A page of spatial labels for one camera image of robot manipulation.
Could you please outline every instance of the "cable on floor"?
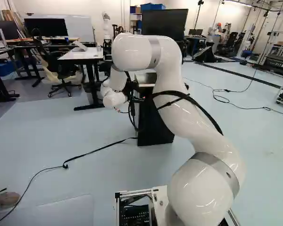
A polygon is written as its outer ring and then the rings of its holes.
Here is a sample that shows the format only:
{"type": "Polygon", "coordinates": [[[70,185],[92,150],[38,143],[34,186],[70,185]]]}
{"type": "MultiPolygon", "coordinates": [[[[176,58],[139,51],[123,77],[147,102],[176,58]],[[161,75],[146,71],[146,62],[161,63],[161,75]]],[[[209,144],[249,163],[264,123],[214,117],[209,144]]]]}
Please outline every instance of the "cable on floor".
{"type": "Polygon", "coordinates": [[[34,179],[37,175],[39,175],[40,173],[42,173],[42,172],[44,172],[44,171],[45,171],[45,172],[49,172],[49,171],[51,171],[51,170],[56,170],[56,169],[60,169],[60,168],[68,169],[69,167],[68,167],[68,164],[66,164],[67,162],[73,161],[73,160],[78,159],[78,158],[82,158],[82,157],[84,157],[84,156],[86,156],[86,155],[89,155],[89,154],[98,152],[98,151],[100,151],[100,150],[103,150],[103,149],[105,149],[105,148],[108,148],[108,147],[111,147],[111,146],[120,144],[120,143],[122,143],[122,142],[124,142],[124,141],[126,141],[126,140],[129,140],[129,139],[137,139],[137,137],[130,137],[130,138],[127,138],[127,139],[124,139],[124,140],[120,140],[120,141],[114,142],[114,143],[112,143],[112,144],[106,145],[106,146],[104,146],[104,147],[98,148],[98,149],[96,149],[96,150],[93,150],[93,151],[91,151],[91,152],[88,152],[88,153],[86,153],[86,154],[82,154],[82,155],[73,157],[73,158],[71,158],[71,159],[66,160],[66,161],[63,163],[62,166],[50,167],[50,168],[45,168],[45,169],[43,169],[43,170],[40,170],[40,171],[37,172],[37,173],[33,176],[33,178],[29,181],[28,186],[26,187],[25,191],[23,192],[23,195],[20,197],[20,199],[18,200],[18,202],[14,205],[14,207],[13,207],[6,215],[4,215],[4,216],[0,219],[0,222],[1,222],[2,220],[4,220],[9,214],[11,214],[11,212],[14,211],[14,209],[15,209],[15,208],[18,206],[18,204],[21,202],[22,198],[24,197],[25,193],[27,192],[28,188],[30,187],[31,183],[33,182],[33,179],[34,179]]]}
{"type": "Polygon", "coordinates": [[[214,88],[212,88],[211,86],[205,85],[205,84],[203,84],[203,83],[201,83],[201,82],[199,82],[199,81],[194,81],[194,80],[188,79],[188,78],[185,78],[185,79],[187,79],[187,80],[189,80],[189,81],[192,81],[192,82],[195,82],[195,83],[198,83],[198,84],[200,84],[200,85],[202,85],[202,86],[205,86],[205,87],[210,88],[210,89],[212,90],[212,93],[213,93],[213,98],[214,98],[216,101],[218,101],[218,102],[221,102],[221,103],[224,103],[224,104],[230,104],[230,105],[233,105],[233,106],[235,106],[235,107],[237,107],[237,108],[239,108],[239,109],[243,109],[243,110],[264,109],[264,110],[267,110],[267,111],[269,111],[269,112],[270,112],[270,111],[273,111],[273,112],[276,112],[276,113],[279,113],[279,114],[282,114],[282,115],[283,115],[283,112],[279,112],[279,111],[277,111],[277,110],[275,110],[275,109],[272,109],[272,108],[270,108],[270,107],[268,107],[268,106],[263,106],[263,107],[240,107],[240,106],[237,106],[237,105],[231,103],[231,101],[230,101],[228,98],[215,94],[215,92],[227,92],[227,93],[229,93],[229,92],[234,92],[234,93],[242,93],[242,92],[245,92],[246,90],[248,90],[248,89],[250,88],[250,85],[251,85],[252,82],[254,81],[253,79],[251,80],[251,82],[250,82],[250,84],[248,85],[248,87],[245,88],[245,89],[242,90],[242,91],[232,91],[232,90],[229,90],[229,89],[214,89],[214,88]]]}

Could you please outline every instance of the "standing desk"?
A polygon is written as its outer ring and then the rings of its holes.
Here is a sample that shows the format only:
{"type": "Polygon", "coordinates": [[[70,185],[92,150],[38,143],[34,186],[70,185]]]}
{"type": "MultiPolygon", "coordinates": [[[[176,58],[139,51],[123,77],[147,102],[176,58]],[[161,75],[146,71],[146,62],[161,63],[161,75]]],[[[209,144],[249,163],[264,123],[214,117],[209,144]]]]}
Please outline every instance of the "standing desk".
{"type": "Polygon", "coordinates": [[[58,61],[60,61],[61,64],[86,65],[89,83],[85,85],[89,86],[89,88],[91,89],[93,104],[75,107],[74,111],[104,107],[103,104],[99,103],[97,95],[98,88],[101,85],[98,71],[98,62],[100,60],[103,60],[103,48],[101,48],[100,52],[97,51],[96,47],[88,47],[87,51],[85,52],[77,52],[77,49],[78,48],[74,48],[73,50],[75,51],[71,50],[65,55],[61,56],[58,61]]]}

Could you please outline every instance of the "shoe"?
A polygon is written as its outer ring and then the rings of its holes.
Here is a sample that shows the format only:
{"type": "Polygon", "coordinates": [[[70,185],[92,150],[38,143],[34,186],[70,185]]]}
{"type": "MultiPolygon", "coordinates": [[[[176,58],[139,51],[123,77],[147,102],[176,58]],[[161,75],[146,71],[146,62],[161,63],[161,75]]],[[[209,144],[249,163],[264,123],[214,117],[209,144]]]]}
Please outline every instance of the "shoe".
{"type": "Polygon", "coordinates": [[[0,207],[14,206],[20,198],[20,195],[15,192],[0,193],[0,207]]]}

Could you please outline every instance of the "robotic arm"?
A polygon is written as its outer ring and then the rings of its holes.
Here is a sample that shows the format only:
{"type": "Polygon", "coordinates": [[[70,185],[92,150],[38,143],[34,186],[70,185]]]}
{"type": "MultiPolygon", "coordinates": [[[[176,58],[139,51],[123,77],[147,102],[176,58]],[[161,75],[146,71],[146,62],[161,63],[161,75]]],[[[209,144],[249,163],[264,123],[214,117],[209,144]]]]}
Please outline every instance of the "robotic arm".
{"type": "MultiPolygon", "coordinates": [[[[101,88],[107,107],[127,101],[121,92],[127,80],[122,71],[152,68],[158,75],[153,93],[188,94],[181,76],[182,55],[169,37],[120,34],[113,42],[112,57],[111,78],[101,88]]],[[[153,98],[157,108],[176,99],[173,95],[153,98]]],[[[185,99],[158,112],[170,131],[189,139],[195,149],[167,186],[169,204],[186,226],[217,226],[244,181],[245,166],[238,151],[185,99]]]]}

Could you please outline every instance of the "black monitor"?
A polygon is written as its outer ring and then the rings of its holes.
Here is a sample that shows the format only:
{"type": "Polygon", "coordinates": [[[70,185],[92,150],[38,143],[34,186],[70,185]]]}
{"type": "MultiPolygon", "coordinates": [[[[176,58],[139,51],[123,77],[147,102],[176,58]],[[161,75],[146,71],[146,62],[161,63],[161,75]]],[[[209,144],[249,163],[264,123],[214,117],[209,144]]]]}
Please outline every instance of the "black monitor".
{"type": "Polygon", "coordinates": [[[196,35],[202,35],[203,29],[197,29],[196,30],[196,35]]]}
{"type": "Polygon", "coordinates": [[[184,38],[184,27],[188,16],[188,9],[143,10],[143,35],[163,35],[175,41],[184,38]]]}
{"type": "Polygon", "coordinates": [[[14,21],[1,21],[0,28],[3,31],[6,40],[19,38],[18,29],[14,21]]]}
{"type": "Polygon", "coordinates": [[[195,34],[196,34],[196,29],[189,30],[189,35],[195,35],[195,34]]]}
{"type": "Polygon", "coordinates": [[[68,36],[63,18],[26,18],[24,23],[31,36],[68,36]]]}

